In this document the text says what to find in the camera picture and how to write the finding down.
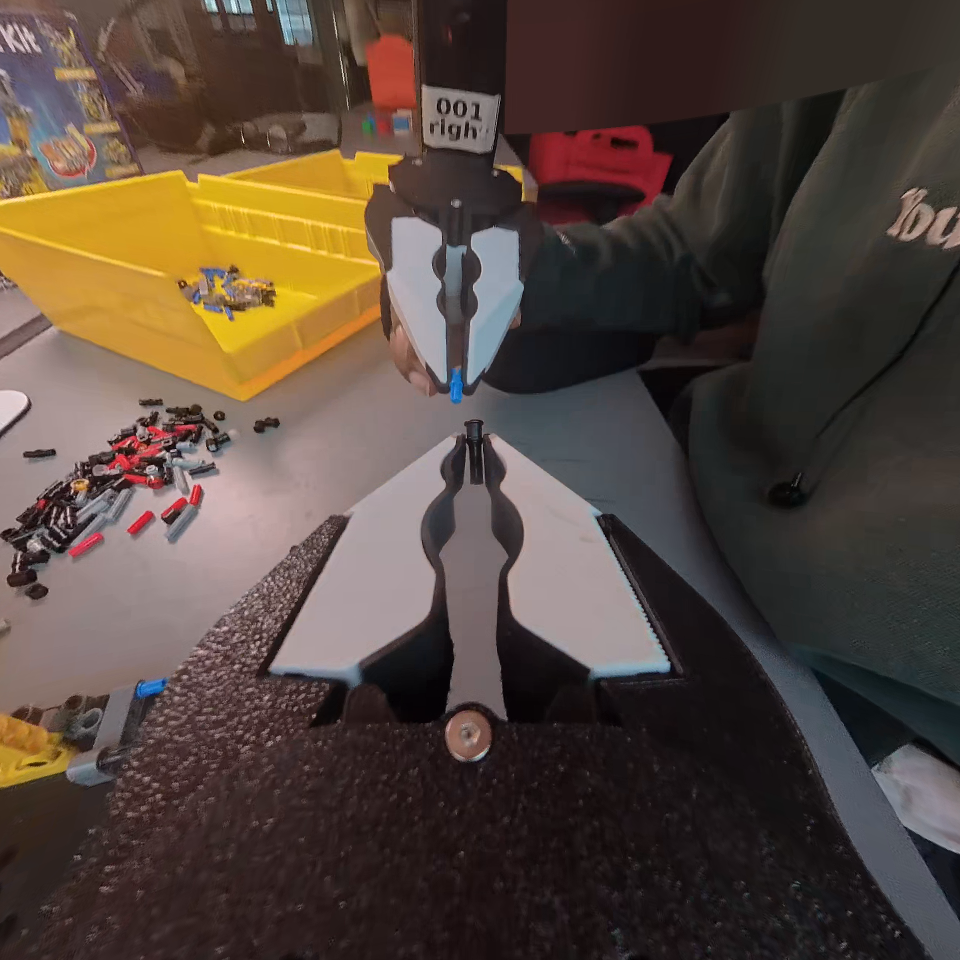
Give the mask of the heap of blue grey parts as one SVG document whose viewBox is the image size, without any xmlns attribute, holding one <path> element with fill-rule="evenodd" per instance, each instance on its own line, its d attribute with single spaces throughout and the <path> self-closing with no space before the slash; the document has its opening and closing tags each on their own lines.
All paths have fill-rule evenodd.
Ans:
<svg viewBox="0 0 960 960">
<path fill-rule="evenodd" d="M 200 268 L 198 276 L 178 279 L 176 287 L 191 306 L 230 323 L 239 314 L 277 305 L 278 292 L 272 281 L 247 276 L 236 265 Z"/>
</svg>

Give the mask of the white cloth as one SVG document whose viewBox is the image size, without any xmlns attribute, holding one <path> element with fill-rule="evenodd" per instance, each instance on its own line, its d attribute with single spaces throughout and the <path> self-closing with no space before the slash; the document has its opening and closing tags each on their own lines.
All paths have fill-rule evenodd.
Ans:
<svg viewBox="0 0 960 960">
<path fill-rule="evenodd" d="M 894 750 L 870 772 L 910 832 L 959 853 L 959 772 L 914 744 Z"/>
</svg>

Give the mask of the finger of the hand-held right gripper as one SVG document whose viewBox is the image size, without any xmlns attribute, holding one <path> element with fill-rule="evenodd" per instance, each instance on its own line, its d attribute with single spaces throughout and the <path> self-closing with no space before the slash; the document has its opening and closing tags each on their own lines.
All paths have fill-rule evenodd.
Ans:
<svg viewBox="0 0 960 960">
<path fill-rule="evenodd" d="M 449 384 L 447 320 L 439 297 L 444 292 L 435 259 L 443 249 L 441 230 L 417 216 L 390 222 L 391 305 L 420 363 L 438 385 Z"/>
<path fill-rule="evenodd" d="M 472 234 L 463 278 L 466 294 L 466 333 L 462 363 L 465 393 L 474 391 L 492 366 L 520 310 L 520 235 L 505 226 Z"/>
</svg>

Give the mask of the pile of small lego pieces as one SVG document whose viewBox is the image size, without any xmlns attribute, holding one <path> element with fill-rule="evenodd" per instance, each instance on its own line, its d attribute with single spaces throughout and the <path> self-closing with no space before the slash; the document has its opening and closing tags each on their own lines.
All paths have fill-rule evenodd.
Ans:
<svg viewBox="0 0 960 960">
<path fill-rule="evenodd" d="M 202 480 L 240 436 L 223 410 L 138 399 L 142 413 L 105 444 L 45 486 L 2 529 L 2 583 L 32 602 L 49 588 L 42 570 L 58 557 L 77 561 L 111 534 L 140 540 L 151 530 L 176 543 L 204 503 Z"/>
</svg>

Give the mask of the black and yellow lego model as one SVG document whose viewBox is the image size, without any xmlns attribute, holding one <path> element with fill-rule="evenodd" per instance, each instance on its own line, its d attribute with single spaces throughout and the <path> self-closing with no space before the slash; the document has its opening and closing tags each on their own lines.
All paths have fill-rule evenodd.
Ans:
<svg viewBox="0 0 960 960">
<path fill-rule="evenodd" d="M 64 777 L 74 786 L 116 780 L 168 678 L 139 679 L 100 696 L 74 694 L 48 707 L 1 714 L 1 788 Z"/>
</svg>

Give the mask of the person's right forearm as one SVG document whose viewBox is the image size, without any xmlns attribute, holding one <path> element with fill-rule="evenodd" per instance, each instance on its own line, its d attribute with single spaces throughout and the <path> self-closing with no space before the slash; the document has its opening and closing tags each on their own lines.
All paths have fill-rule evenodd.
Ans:
<svg viewBox="0 0 960 960">
<path fill-rule="evenodd" d="M 781 111 L 736 111 L 674 190 L 606 225 L 544 224 L 521 322 L 483 382 L 561 389 L 636 366 L 656 338 L 689 340 L 761 293 L 770 249 Z"/>
</svg>

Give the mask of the yellow plastic bin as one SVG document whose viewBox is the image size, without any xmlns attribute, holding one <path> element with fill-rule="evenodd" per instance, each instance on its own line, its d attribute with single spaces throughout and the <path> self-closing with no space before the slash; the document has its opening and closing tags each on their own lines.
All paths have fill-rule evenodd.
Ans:
<svg viewBox="0 0 960 960">
<path fill-rule="evenodd" d="M 340 150 L 326 150 L 225 177 L 245 184 L 308 191 L 366 203 L 376 186 L 388 185 L 390 168 L 401 160 L 403 156 L 393 153 L 358 151 L 353 158 L 345 158 Z"/>
<path fill-rule="evenodd" d="M 2 270 L 58 330 L 235 401 L 377 322 L 366 199 L 182 172 L 2 201 Z M 233 318 L 192 304 L 203 268 L 272 282 Z"/>
</svg>

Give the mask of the person's green sweatshirt torso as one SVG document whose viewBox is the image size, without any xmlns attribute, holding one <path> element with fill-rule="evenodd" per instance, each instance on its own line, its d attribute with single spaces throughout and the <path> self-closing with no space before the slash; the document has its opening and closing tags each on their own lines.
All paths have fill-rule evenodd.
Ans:
<svg viewBox="0 0 960 960">
<path fill-rule="evenodd" d="M 808 502 L 765 496 L 958 266 L 958 61 L 779 108 L 750 359 L 698 378 L 703 518 L 777 638 L 958 763 L 958 285 Z"/>
</svg>

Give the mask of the red plastic case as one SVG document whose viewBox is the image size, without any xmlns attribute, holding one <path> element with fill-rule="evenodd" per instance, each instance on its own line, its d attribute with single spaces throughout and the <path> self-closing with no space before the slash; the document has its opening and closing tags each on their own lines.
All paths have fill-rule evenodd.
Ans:
<svg viewBox="0 0 960 960">
<path fill-rule="evenodd" d="M 533 134 L 528 161 L 541 221 L 603 225 L 649 206 L 674 157 L 647 127 L 620 126 Z"/>
</svg>

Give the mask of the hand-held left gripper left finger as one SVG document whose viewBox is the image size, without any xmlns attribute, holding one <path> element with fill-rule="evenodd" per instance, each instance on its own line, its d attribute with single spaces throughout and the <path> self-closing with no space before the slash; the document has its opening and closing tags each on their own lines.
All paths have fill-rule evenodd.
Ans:
<svg viewBox="0 0 960 960">
<path fill-rule="evenodd" d="M 349 509 L 269 664 L 273 676 L 359 685 L 446 606 L 466 442 L 444 438 Z"/>
</svg>

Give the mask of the orange container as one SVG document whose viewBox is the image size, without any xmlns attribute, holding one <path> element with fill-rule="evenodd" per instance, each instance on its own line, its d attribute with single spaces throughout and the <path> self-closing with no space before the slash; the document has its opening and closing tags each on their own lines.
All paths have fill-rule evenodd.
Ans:
<svg viewBox="0 0 960 960">
<path fill-rule="evenodd" d="M 366 44 L 371 101 L 378 110 L 413 111 L 417 105 L 414 48 L 404 36 L 386 33 Z"/>
</svg>

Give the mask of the robot kit box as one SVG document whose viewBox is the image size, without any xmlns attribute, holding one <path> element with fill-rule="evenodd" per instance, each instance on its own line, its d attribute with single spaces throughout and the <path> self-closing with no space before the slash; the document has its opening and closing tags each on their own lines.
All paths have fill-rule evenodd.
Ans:
<svg viewBox="0 0 960 960">
<path fill-rule="evenodd" d="M 3 8 L 2 200 L 142 174 L 76 18 Z"/>
</svg>

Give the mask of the person's right hand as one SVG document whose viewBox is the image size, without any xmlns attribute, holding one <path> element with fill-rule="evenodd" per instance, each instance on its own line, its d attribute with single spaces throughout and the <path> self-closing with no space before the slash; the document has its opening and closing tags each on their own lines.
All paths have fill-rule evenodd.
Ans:
<svg viewBox="0 0 960 960">
<path fill-rule="evenodd" d="M 416 354 L 405 328 L 394 311 L 385 276 L 381 277 L 380 282 L 380 319 L 393 365 L 402 378 L 423 396 L 435 397 L 438 394 L 437 387 Z"/>
</svg>

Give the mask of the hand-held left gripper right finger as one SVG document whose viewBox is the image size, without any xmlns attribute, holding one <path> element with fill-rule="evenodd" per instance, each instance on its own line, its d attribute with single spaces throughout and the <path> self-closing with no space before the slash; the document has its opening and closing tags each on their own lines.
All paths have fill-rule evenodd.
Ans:
<svg viewBox="0 0 960 960">
<path fill-rule="evenodd" d="M 670 659 L 601 528 L 600 512 L 503 438 L 499 492 L 520 520 L 507 574 L 517 625 L 584 667 L 590 680 L 666 675 Z"/>
</svg>

